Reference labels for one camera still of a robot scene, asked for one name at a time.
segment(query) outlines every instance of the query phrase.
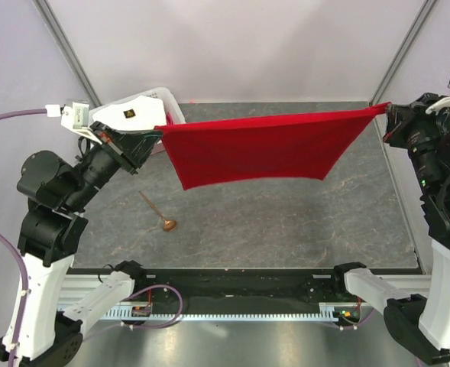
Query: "cable connector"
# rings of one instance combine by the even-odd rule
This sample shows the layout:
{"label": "cable connector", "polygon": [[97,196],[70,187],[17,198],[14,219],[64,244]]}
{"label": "cable connector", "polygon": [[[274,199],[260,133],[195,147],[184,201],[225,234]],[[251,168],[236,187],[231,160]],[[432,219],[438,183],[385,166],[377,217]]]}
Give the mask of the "cable connector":
{"label": "cable connector", "polygon": [[89,104],[68,101],[62,110],[62,126],[70,131],[101,144],[100,139],[90,128]]}
{"label": "cable connector", "polygon": [[60,117],[62,115],[62,107],[60,105],[45,105],[48,117]]}

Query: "table surface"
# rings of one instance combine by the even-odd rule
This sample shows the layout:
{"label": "table surface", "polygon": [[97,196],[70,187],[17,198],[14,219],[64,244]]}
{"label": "table surface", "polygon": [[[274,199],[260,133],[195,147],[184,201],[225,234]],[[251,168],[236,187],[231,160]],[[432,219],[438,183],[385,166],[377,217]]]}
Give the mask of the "table surface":
{"label": "table surface", "polygon": [[[109,324],[99,321],[91,333]],[[115,328],[83,343],[68,366],[101,365],[415,367],[416,362],[390,337],[377,313],[358,330],[344,332],[317,323],[272,321],[183,321],[133,332]]]}
{"label": "table surface", "polygon": [[[363,102],[183,105],[188,122],[359,109]],[[142,190],[170,219],[162,222]],[[135,260],[147,268],[327,268],[361,261],[416,268],[400,204],[374,123],[324,181],[264,179],[183,191],[167,153],[139,174],[118,172],[87,206],[75,265]]]}

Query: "metal frame pole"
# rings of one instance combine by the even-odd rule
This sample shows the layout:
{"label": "metal frame pole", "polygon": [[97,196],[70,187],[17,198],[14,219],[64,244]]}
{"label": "metal frame pole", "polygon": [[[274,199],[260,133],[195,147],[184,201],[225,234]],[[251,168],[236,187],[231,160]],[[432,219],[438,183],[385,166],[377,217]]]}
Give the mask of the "metal frame pole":
{"label": "metal frame pole", "polygon": [[51,34],[55,38],[55,41],[60,47],[63,55],[66,58],[66,61],[69,63],[70,68],[78,79],[80,85],[86,91],[91,107],[95,108],[102,106],[101,100],[97,96],[94,87],[90,83],[90,80],[86,72],[84,71],[82,64],[80,63],[79,58],[77,57],[75,51],[72,48],[72,45],[63,32],[63,29],[58,22],[57,17],[53,13],[53,9],[48,4],[48,1],[33,0],[33,3],[43,17],[45,24],[50,29]]}
{"label": "metal frame pole", "polygon": [[422,30],[427,19],[432,13],[432,10],[434,9],[434,7],[437,5],[438,2],[439,0],[425,0],[425,2],[423,3],[422,7],[420,8],[418,14],[415,17],[415,20],[413,21],[410,29],[408,30],[408,33],[406,33],[406,36],[403,39],[400,48],[398,48],[398,51],[394,55],[391,64],[387,68],[387,71],[384,74],[383,79],[380,81],[379,86],[377,86],[376,91],[374,92],[374,95],[371,101],[369,102],[370,105],[375,105],[376,103],[379,103],[380,99],[383,97],[383,94],[386,92],[387,87],[391,84],[391,81],[394,79],[398,69],[405,60],[406,55],[410,51],[411,47],[414,45],[415,40],[418,37],[418,34]]}

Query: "red towel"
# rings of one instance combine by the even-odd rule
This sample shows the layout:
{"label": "red towel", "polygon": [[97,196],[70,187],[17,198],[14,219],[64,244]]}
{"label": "red towel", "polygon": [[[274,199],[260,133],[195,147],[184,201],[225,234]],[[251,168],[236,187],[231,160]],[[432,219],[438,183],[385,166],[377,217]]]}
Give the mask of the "red towel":
{"label": "red towel", "polygon": [[323,180],[386,105],[156,129],[163,132],[163,144],[184,190],[262,177]]}

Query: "white wall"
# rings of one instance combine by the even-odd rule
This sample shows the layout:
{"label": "white wall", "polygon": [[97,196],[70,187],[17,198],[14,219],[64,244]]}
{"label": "white wall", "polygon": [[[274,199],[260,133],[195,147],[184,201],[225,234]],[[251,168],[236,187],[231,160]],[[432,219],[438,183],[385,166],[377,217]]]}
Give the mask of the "white wall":
{"label": "white wall", "polygon": [[[440,1],[403,62],[398,74],[382,97],[383,101],[407,104],[424,92],[450,94],[450,0]],[[432,269],[432,250],[428,226],[423,218],[422,195],[406,151],[388,148],[388,157],[405,203],[416,247],[424,268]]]}
{"label": "white wall", "polygon": [[[63,104],[69,97],[85,95],[32,2],[0,0],[0,113]],[[27,212],[26,198],[16,191],[21,165],[41,149],[71,160],[75,141],[58,119],[0,122],[0,232],[14,244]],[[17,286],[15,261],[0,244],[0,336],[7,330]]]}
{"label": "white wall", "polygon": [[422,0],[50,0],[100,99],[367,101]]}

